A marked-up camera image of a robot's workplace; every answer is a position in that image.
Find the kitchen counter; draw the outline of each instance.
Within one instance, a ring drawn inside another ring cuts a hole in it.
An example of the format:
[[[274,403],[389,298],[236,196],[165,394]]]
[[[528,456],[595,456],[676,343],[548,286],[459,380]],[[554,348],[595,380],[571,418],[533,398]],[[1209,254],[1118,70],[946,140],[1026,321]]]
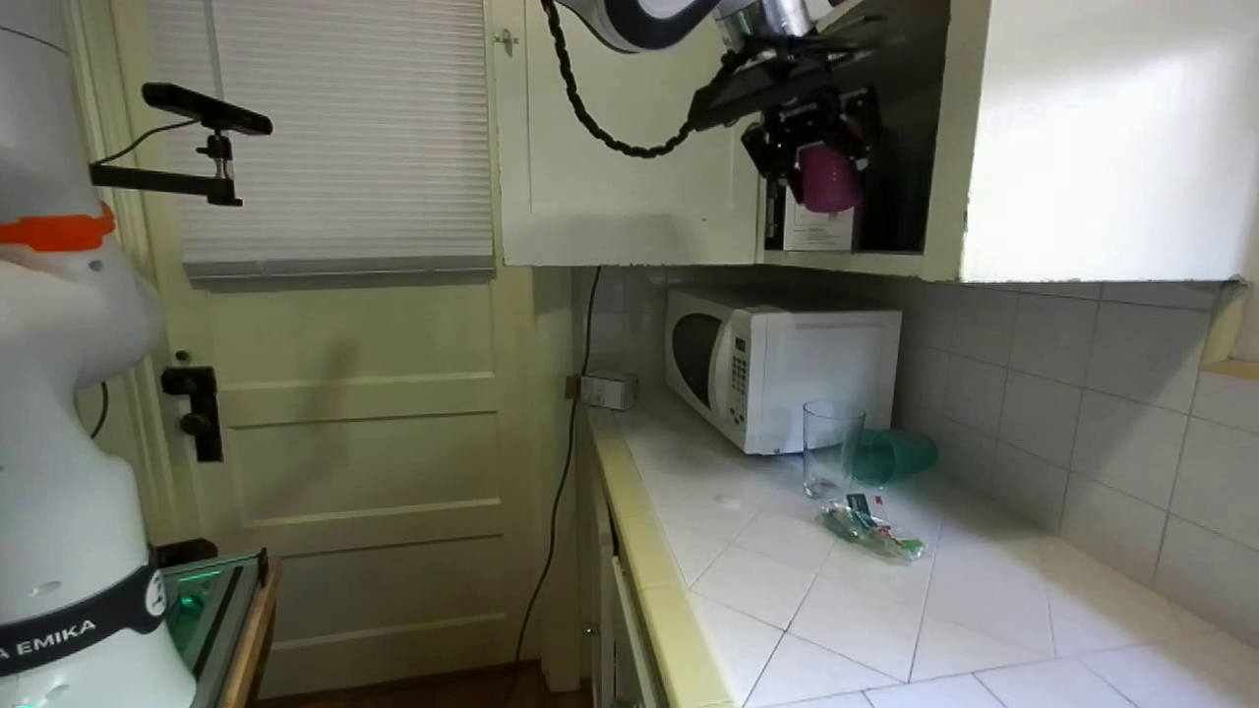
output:
[[[667,394],[590,411],[595,456],[672,705],[1259,705],[1259,651],[946,475],[881,487],[928,543],[842,543],[798,458],[748,458]]]

